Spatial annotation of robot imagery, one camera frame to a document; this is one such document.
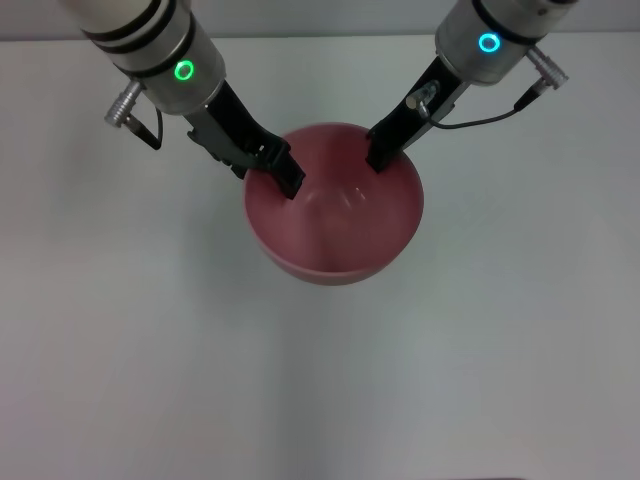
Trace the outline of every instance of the black cable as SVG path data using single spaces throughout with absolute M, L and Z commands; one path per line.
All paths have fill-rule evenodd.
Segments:
M 157 108 L 156 115 L 158 116 L 158 143 L 160 143 L 160 147 L 162 147 L 162 138 L 164 137 L 164 122 L 162 120 L 162 112 Z
M 457 123 L 455 125 L 443 125 L 442 123 L 436 122 L 431 117 L 427 118 L 427 122 L 429 122 L 436 128 L 440 128 L 441 130 L 458 130 L 459 128 L 475 127 L 478 125 L 487 125 L 489 123 L 499 122 L 500 120 L 505 120 L 509 117 L 513 117 L 516 113 L 518 113 L 517 110 L 511 110 L 509 113 L 498 115 L 497 117 L 486 118 L 484 120 L 476 120 L 475 122 Z

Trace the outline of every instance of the cable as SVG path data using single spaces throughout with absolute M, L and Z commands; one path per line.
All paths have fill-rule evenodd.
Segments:
M 500 120 L 505 120 L 509 117 L 513 117 L 516 113 L 518 113 L 517 110 L 511 110 L 509 113 L 498 115 L 497 117 L 486 118 L 484 120 L 476 120 L 475 122 L 457 123 L 455 125 L 443 125 L 442 123 L 436 122 L 431 117 L 427 118 L 427 122 L 441 130 L 458 130 L 459 128 L 475 127 L 478 125 L 487 125 L 489 123 L 499 122 Z
M 131 133 L 149 145 L 154 150 L 160 150 L 162 147 L 162 137 L 164 136 L 164 125 L 162 121 L 162 113 L 156 108 L 156 115 L 158 116 L 158 136 L 155 137 L 151 131 L 144 126 L 144 124 L 138 120 L 134 115 L 129 115 L 124 122 L 124 126 L 127 127 Z
M 164 122 L 162 120 L 162 112 L 156 108 L 156 115 L 158 116 L 158 143 L 162 147 L 162 138 L 164 137 Z

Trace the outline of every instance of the metal connector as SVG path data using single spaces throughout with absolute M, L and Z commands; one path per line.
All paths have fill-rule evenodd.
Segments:
M 536 67 L 536 70 L 538 70 L 547 85 L 553 87 L 554 90 L 559 89 L 569 80 L 567 74 L 551 58 L 542 53 L 538 47 L 530 49 L 527 52 L 527 58 Z
M 424 87 L 416 90 L 405 99 L 405 105 L 411 110 L 419 110 L 420 105 L 429 105 L 429 102 L 438 94 L 438 82 L 432 81 Z
M 131 115 L 131 110 L 136 104 L 138 96 L 142 92 L 142 84 L 137 80 L 131 80 L 104 117 L 109 125 L 120 128 Z

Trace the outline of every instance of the red bowl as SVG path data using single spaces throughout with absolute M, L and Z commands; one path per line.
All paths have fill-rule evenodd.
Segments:
M 319 285 L 347 285 L 389 265 L 416 233 L 424 192 L 399 154 L 377 174 L 367 164 L 367 130 L 339 123 L 285 136 L 307 174 L 287 200 L 264 172 L 250 171 L 244 204 L 261 247 L 283 270 Z

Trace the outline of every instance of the cable connector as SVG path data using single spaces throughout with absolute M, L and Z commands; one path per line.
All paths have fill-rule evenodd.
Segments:
M 569 80 L 567 74 L 538 47 L 530 49 L 527 52 L 527 58 L 536 67 L 544 81 L 554 90 L 559 89 Z

